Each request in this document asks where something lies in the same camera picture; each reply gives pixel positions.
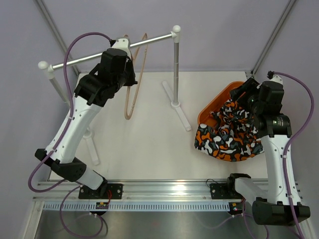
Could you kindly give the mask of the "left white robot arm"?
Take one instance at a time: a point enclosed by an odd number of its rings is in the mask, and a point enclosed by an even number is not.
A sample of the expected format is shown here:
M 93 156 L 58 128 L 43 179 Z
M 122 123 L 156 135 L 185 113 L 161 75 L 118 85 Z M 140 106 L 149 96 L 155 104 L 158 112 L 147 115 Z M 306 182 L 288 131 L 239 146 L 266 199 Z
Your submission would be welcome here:
M 82 77 L 74 90 L 73 107 L 58 133 L 35 157 L 48 165 L 58 176 L 89 188 L 95 198 L 103 198 L 108 181 L 75 156 L 78 145 L 90 123 L 121 87 L 136 84 L 130 50 L 109 48 L 100 63 Z

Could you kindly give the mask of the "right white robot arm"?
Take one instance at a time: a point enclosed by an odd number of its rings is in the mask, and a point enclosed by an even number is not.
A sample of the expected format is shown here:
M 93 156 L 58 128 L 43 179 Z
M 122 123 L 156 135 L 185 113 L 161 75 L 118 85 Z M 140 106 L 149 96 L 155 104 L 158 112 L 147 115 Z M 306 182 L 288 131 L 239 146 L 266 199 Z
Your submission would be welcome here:
M 268 191 L 264 192 L 249 175 L 234 173 L 227 179 L 226 193 L 232 198 L 241 195 L 251 204 L 253 219 L 258 225 L 289 227 L 308 219 L 310 208 L 301 203 L 292 169 L 291 122 L 281 113 L 282 79 L 275 75 L 260 84 L 249 78 L 232 90 L 230 96 L 254 116 L 265 153 Z

